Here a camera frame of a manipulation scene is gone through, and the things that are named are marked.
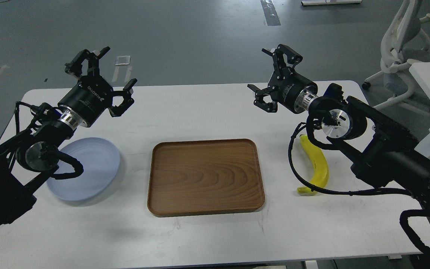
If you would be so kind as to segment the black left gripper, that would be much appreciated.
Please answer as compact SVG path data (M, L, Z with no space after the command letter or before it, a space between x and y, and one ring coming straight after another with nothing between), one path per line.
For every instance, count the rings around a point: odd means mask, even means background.
M65 63L65 73L78 78L77 84L58 102L61 109L71 109L82 118L83 127L91 127L97 118L109 108L112 117L120 117L131 105L133 86L137 83L132 78L122 90L113 91L113 87L100 76L99 60L106 55L110 47L100 51L80 51L70 63ZM87 75L82 75L82 64L87 61ZM112 105L114 97L122 97L120 105Z

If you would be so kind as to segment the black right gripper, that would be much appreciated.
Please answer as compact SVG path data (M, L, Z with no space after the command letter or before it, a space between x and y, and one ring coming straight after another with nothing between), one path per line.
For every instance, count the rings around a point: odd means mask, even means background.
M272 50L262 48L262 52L272 57L274 72L268 82L268 87L263 90L254 84L247 84L247 87L254 93L253 104L268 113L276 113L278 103L294 114L304 112L305 109L297 100L300 93L308 90L317 94L318 85L295 72L294 68L301 63L303 56L284 44L279 44ZM288 77L282 79L281 75L288 75ZM271 102L265 102L264 98L268 96L271 98Z

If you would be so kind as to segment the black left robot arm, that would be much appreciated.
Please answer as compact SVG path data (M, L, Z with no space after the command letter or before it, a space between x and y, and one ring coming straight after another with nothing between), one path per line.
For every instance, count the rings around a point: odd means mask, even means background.
M134 104L136 78L115 91L100 74L99 61L109 50L85 49L65 64L65 73L77 83L57 106L15 103L15 136L0 144L0 225L31 210L37 201L34 193L49 178L82 175L81 162L59 150L78 127L91 127L105 110L119 117Z

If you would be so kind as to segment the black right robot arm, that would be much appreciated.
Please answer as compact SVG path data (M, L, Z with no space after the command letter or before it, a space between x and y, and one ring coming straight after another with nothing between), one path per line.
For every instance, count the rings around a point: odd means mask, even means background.
M430 256L430 160L415 150L419 143L415 136L359 99L345 98L336 83L318 96L317 84L295 71L303 58L292 48L279 44L262 52L273 59L274 71L266 88L248 85L255 95L254 105L269 113L275 113L278 104L294 114L308 112L306 122L297 126L289 142L288 160L295 177L311 191L322 194L403 194L416 199L422 208L403 211L399 222L411 243ZM343 153L351 160L355 177L372 188L332 191L303 179L292 162L293 141L302 128L318 148Z

